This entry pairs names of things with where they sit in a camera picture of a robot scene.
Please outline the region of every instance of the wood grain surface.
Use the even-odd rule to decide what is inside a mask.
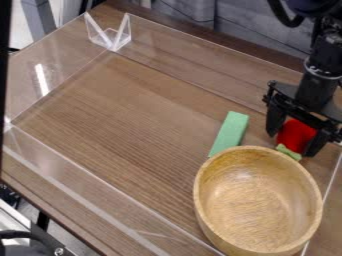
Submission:
[[[115,25],[123,15],[110,5],[100,6],[95,12],[103,27],[110,23]],[[91,175],[209,243],[195,219],[191,191],[227,111],[250,115],[243,144],[274,147],[274,140],[265,132],[265,109],[261,103],[266,81],[277,79],[295,82],[299,73],[186,35],[173,39],[173,30],[163,28],[161,31],[157,25],[138,18],[136,22],[142,26],[134,31],[138,35],[139,31],[150,31],[151,37],[144,39],[142,34],[139,40],[119,53],[122,56],[110,52],[100,54],[82,72],[15,120],[15,125],[86,167]],[[50,40],[63,42],[66,37],[72,37],[75,30],[78,43],[83,45],[84,42],[82,47],[87,48],[84,29],[82,19],[75,20],[55,34],[55,38],[43,39],[20,53],[16,63],[27,62],[32,56],[40,55],[42,48],[51,44]],[[71,41],[66,47],[72,51]],[[75,52],[74,58],[78,56],[82,58],[83,51]],[[60,62],[60,67],[66,69],[71,67],[66,64],[67,60]],[[15,84],[20,95],[20,81]],[[7,146],[18,150],[11,141],[8,137]],[[27,146],[30,142],[23,143],[19,147],[22,154],[39,165],[42,173],[24,171],[26,167],[6,156],[2,179],[23,193],[30,191],[34,195],[31,200],[66,226],[74,223],[70,230],[84,234],[82,237],[100,253],[136,255],[136,251],[140,251],[139,255],[150,255],[142,245],[130,247],[134,239],[120,235],[122,230],[108,228],[115,227],[111,218],[116,216],[124,200],[119,200],[112,190],[106,190],[108,188],[102,188],[100,184],[90,189],[90,184],[98,182],[91,178],[94,176],[68,171],[71,167],[67,168],[64,164],[59,168],[60,160],[48,155],[46,150],[32,150]],[[328,145],[314,159],[302,162],[322,193],[338,155],[340,148]],[[330,199],[332,213],[337,216],[334,207],[336,202],[340,203],[338,194],[332,194]],[[127,214],[128,209],[123,207],[119,217],[135,229],[136,222]],[[311,255],[330,256],[332,251],[342,250],[337,239],[329,247],[321,246],[328,239],[328,227],[334,226],[340,230],[337,232],[342,230],[336,220],[323,218],[325,235],[315,237],[313,244],[317,250]],[[161,225],[158,222],[157,234],[166,230],[177,236],[173,229]],[[177,250],[170,239],[157,240],[154,238],[161,247]]]
[[[307,171],[265,147],[241,146],[206,161],[194,185],[202,229],[227,255],[291,256],[321,223],[322,196]]]

